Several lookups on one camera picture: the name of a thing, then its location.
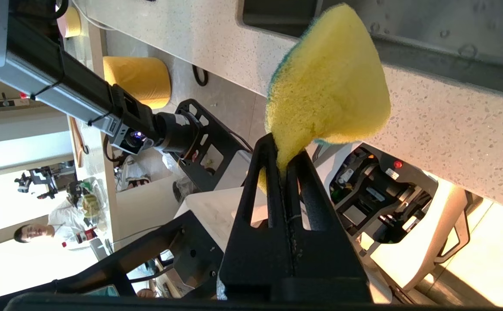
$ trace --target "sponge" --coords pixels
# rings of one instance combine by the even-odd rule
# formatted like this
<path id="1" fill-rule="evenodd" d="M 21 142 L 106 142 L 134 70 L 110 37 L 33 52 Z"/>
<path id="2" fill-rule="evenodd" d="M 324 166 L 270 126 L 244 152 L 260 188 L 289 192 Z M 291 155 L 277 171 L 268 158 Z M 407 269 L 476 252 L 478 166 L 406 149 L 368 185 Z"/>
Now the sponge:
<path id="1" fill-rule="evenodd" d="M 289 161 L 312 140 L 364 140 L 389 116 L 390 96 L 374 44 L 354 10 L 343 4 L 316 20 L 278 66 L 265 130 L 273 133 L 284 177 Z"/>

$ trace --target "stainless steel sink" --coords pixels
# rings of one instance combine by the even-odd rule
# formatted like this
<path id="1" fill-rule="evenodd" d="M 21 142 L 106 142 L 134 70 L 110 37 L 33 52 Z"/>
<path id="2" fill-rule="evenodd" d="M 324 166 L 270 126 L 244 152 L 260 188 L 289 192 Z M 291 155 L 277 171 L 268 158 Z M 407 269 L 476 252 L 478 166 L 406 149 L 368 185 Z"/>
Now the stainless steel sink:
<path id="1" fill-rule="evenodd" d="M 503 92 L 503 0 L 243 0 L 242 22 L 299 37 L 347 3 L 384 63 Z"/>

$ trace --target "speckled countertop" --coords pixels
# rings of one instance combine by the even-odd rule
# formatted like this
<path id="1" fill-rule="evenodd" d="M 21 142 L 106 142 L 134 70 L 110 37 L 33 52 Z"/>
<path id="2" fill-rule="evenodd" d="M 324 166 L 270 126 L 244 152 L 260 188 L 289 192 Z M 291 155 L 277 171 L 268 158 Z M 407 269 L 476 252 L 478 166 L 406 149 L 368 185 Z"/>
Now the speckled countertop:
<path id="1" fill-rule="evenodd" d="M 258 94 L 293 38 L 236 20 L 237 0 L 79 0 L 94 19 Z M 384 66 L 387 126 L 367 142 L 503 204 L 503 94 Z"/>

